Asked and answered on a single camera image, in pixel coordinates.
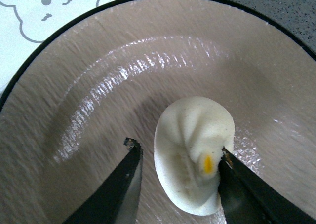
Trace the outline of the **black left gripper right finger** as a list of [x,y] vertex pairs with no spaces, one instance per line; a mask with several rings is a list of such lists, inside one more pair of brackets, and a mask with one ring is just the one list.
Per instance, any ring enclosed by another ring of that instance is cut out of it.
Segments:
[[226,148],[219,163],[219,194],[228,224],[314,224]]

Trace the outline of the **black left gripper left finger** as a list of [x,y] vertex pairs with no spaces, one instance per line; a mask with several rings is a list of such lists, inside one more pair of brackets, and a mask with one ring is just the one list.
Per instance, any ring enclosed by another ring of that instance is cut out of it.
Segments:
[[126,138],[128,154],[99,188],[65,224],[134,224],[138,211],[143,167],[140,143]]

